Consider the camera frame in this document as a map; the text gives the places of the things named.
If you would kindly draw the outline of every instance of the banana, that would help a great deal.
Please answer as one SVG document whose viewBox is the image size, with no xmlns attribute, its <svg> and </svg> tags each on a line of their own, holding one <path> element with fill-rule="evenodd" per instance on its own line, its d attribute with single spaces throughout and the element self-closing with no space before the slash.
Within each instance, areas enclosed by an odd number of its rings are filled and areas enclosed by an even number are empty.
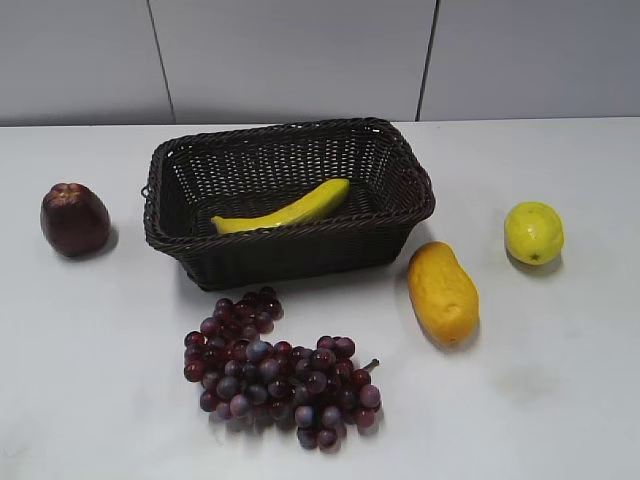
<svg viewBox="0 0 640 480">
<path fill-rule="evenodd" d="M 292 225 L 320 220 L 338 207 L 349 193 L 349 180 L 334 178 L 317 186 L 304 197 L 280 210 L 257 218 L 223 218 L 215 216 L 211 222 L 218 233 L 234 233 Z"/>
</svg>

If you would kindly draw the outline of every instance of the grape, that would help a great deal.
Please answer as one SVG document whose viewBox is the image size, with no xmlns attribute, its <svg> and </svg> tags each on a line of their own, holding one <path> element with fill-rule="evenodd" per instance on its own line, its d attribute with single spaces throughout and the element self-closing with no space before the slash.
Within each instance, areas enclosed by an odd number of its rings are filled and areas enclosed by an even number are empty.
<svg viewBox="0 0 640 480">
<path fill-rule="evenodd" d="M 255 315 L 255 308 L 246 300 L 240 300 L 233 306 L 233 312 L 240 320 L 248 320 Z"/>
<path fill-rule="evenodd" d="M 272 320 L 280 320 L 284 316 L 282 305 L 276 298 L 265 299 L 262 310 L 271 315 Z"/>
<path fill-rule="evenodd" d="M 239 377 L 242 373 L 242 364 L 237 360 L 229 360 L 224 366 L 224 374 L 228 377 Z"/>
<path fill-rule="evenodd" d="M 202 332 L 205 337 L 213 337 L 218 334 L 220 325 L 222 325 L 220 319 L 207 317 L 200 324 L 200 332 Z"/>
<path fill-rule="evenodd" d="M 231 415 L 231 408 L 227 402 L 218 403 L 216 413 L 223 420 L 230 420 L 233 417 L 233 415 Z"/>
<path fill-rule="evenodd" d="M 311 366 L 316 370 L 326 370 L 335 363 L 335 353 L 326 348 L 319 348 L 311 354 Z"/>
<path fill-rule="evenodd" d="M 356 344 L 349 337 L 342 337 L 336 340 L 336 346 L 333 351 L 338 358 L 349 358 L 356 353 Z"/>
<path fill-rule="evenodd" d="M 287 356 L 291 353 L 291 351 L 293 350 L 293 347 L 291 346 L 291 344 L 289 342 L 285 342 L 285 341 L 281 341 L 276 343 L 273 348 L 276 350 L 276 353 L 278 355 L 284 355 Z"/>
<path fill-rule="evenodd" d="M 233 358 L 241 363 L 247 361 L 247 340 L 238 340 L 233 345 Z"/>
<path fill-rule="evenodd" d="M 359 368 L 358 370 L 354 370 L 351 375 L 351 382 L 353 386 L 359 391 L 365 385 L 371 383 L 371 375 L 363 368 Z"/>
<path fill-rule="evenodd" d="M 222 350 L 227 346 L 227 342 L 222 337 L 209 337 L 207 339 L 207 347 Z"/>
<path fill-rule="evenodd" d="M 307 405 L 296 408 L 294 414 L 296 425 L 300 428 L 309 428 L 313 425 L 313 408 Z"/>
<path fill-rule="evenodd" d="M 270 382 L 278 376 L 280 370 L 278 362 L 274 358 L 267 358 L 260 363 L 258 367 L 260 370 L 260 376 L 265 382 Z"/>
<path fill-rule="evenodd" d="M 276 291 L 271 287 L 262 287 L 258 295 L 262 299 L 273 299 L 276 298 Z"/>
<path fill-rule="evenodd" d="M 322 449 L 331 449 L 338 442 L 338 434 L 335 430 L 320 430 L 318 433 L 318 446 Z"/>
<path fill-rule="evenodd" d="M 253 342 L 247 345 L 247 349 L 245 351 L 247 355 L 247 360 L 252 363 L 261 362 L 266 358 L 267 353 L 269 352 L 269 348 L 266 342 L 262 340 L 254 340 Z"/>
<path fill-rule="evenodd" d="M 351 388 L 342 388 L 336 396 L 338 406 L 344 411 L 353 410 L 358 406 L 358 396 Z"/>
<path fill-rule="evenodd" d="M 216 393 L 222 400 L 230 400 L 238 393 L 238 379 L 235 377 L 222 377 L 216 387 Z"/>
<path fill-rule="evenodd" d="M 202 360 L 202 345 L 198 343 L 189 345 L 184 351 L 184 361 L 186 363 L 193 362 L 194 360 Z"/>
<path fill-rule="evenodd" d="M 269 333 L 273 331 L 273 319 L 267 312 L 260 312 L 256 315 L 254 326 L 260 333 Z"/>
<path fill-rule="evenodd" d="M 338 407 L 331 405 L 322 412 L 322 425 L 326 428 L 335 428 L 341 420 L 342 416 Z"/>
<path fill-rule="evenodd" d="M 200 408 L 205 412 L 213 412 L 218 406 L 218 399 L 216 396 L 208 390 L 202 392 L 200 395 Z"/>
<path fill-rule="evenodd" d="M 307 450 L 313 450 L 318 446 L 318 432 L 312 428 L 299 428 L 296 432 L 300 446 Z"/>
<path fill-rule="evenodd" d="M 360 389 L 360 403 L 368 408 L 380 405 L 380 390 L 374 385 L 364 385 Z"/>
<path fill-rule="evenodd" d="M 253 363 L 245 363 L 242 366 L 242 378 L 249 383 L 254 383 L 260 378 L 258 366 Z"/>
<path fill-rule="evenodd" d="M 360 428 L 369 428 L 376 421 L 376 414 L 371 408 L 356 408 L 353 416 Z"/>
<path fill-rule="evenodd" d="M 298 360 L 295 367 L 295 375 L 301 382 L 306 382 L 311 376 L 311 361 L 308 358 Z"/>
<path fill-rule="evenodd" d="M 248 385 L 244 393 L 254 405 L 262 405 L 269 398 L 267 389 L 257 383 Z"/>
<path fill-rule="evenodd" d="M 329 335 L 325 335 L 320 337 L 316 342 L 316 348 L 326 348 L 328 350 L 332 350 L 335 346 L 336 342 Z"/>
<path fill-rule="evenodd" d="M 230 298 L 221 298 L 216 302 L 216 310 L 231 307 L 233 307 L 233 301 Z"/>
<path fill-rule="evenodd" d="M 220 380 L 220 374 L 215 370 L 209 370 L 202 376 L 202 386 L 205 390 L 215 390 Z"/>
<path fill-rule="evenodd" d="M 334 373 L 344 382 L 351 381 L 351 375 L 353 374 L 353 362 L 348 358 L 338 360 L 333 367 Z"/>
<path fill-rule="evenodd" d="M 304 385 L 298 385 L 294 392 L 294 399 L 298 405 L 309 405 L 311 403 L 311 394 Z"/>
<path fill-rule="evenodd" d="M 247 302 L 252 307 L 258 304 L 258 294 L 256 292 L 247 292 L 243 295 L 242 300 Z"/>
<path fill-rule="evenodd" d="M 200 361 L 195 361 L 188 363 L 186 367 L 184 367 L 184 378 L 189 380 L 190 382 L 199 382 L 202 380 L 202 376 L 204 375 L 204 363 Z"/>
<path fill-rule="evenodd" d="M 184 346 L 188 347 L 189 345 L 198 344 L 204 345 L 206 338 L 200 332 L 189 332 L 186 337 L 184 337 Z"/>
<path fill-rule="evenodd" d="M 307 390 L 309 393 L 317 394 L 322 392 L 327 386 L 327 376 L 322 372 L 311 372 L 307 380 Z"/>
<path fill-rule="evenodd" d="M 247 325 L 242 329 L 242 338 L 246 338 L 249 341 L 255 340 L 259 335 L 258 330 L 253 325 Z"/>
<path fill-rule="evenodd" d="M 269 384 L 267 390 L 273 398 L 284 398 L 291 394 L 291 386 L 283 378 L 276 378 Z"/>
<path fill-rule="evenodd" d="M 243 418 L 251 412 L 251 402 L 242 394 L 235 395 L 229 403 L 231 415 L 236 418 Z"/>
<path fill-rule="evenodd" d="M 291 413 L 291 407 L 287 400 L 274 400 L 269 405 L 269 414 L 274 420 L 284 420 Z"/>
</svg>

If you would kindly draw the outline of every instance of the table surface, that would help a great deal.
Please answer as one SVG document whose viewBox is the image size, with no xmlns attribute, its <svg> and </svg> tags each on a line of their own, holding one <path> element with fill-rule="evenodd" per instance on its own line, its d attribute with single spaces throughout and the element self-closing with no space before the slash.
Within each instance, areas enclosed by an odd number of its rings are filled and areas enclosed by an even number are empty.
<svg viewBox="0 0 640 480">
<path fill-rule="evenodd" d="M 236 432 L 199 411 L 182 339 L 222 294 L 193 285 L 144 240 L 153 149 L 236 126 L 0 129 L 0 478 L 640 478 L 640 119 L 397 124 L 431 175 L 434 215 L 387 267 L 281 282 L 268 340 L 348 335 L 384 415 L 349 429 L 337 455 L 293 433 Z M 119 232 L 109 254 L 72 262 L 40 232 L 42 196 L 79 181 Z M 566 246 L 554 269 L 507 259 L 516 203 L 553 205 Z M 481 299 L 469 348 L 421 334 L 403 271 L 433 238 L 453 246 Z"/>
</svg>

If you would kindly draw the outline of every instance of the white wall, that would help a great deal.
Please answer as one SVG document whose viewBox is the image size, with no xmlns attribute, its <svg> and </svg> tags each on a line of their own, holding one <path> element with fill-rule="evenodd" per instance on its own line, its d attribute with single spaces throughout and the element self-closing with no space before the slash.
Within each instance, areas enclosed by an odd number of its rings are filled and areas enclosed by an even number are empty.
<svg viewBox="0 0 640 480">
<path fill-rule="evenodd" d="M 179 123 L 416 115 L 435 0 L 152 0 Z"/>
<path fill-rule="evenodd" d="M 0 0 L 0 125 L 170 120 L 145 0 Z"/>
<path fill-rule="evenodd" d="M 639 114 L 639 0 L 442 0 L 423 120 Z"/>
</svg>

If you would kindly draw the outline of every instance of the wicker basket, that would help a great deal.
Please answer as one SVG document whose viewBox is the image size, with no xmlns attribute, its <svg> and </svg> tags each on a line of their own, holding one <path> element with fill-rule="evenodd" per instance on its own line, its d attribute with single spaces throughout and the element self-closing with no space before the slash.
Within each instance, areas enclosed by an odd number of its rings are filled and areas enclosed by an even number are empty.
<svg viewBox="0 0 640 480">
<path fill-rule="evenodd" d="M 330 218 L 218 235 L 214 215 L 256 217 L 329 178 L 351 180 Z M 389 122 L 326 120 L 169 140 L 153 154 L 144 228 L 203 290 L 392 262 L 435 207 L 431 182 Z"/>
</svg>

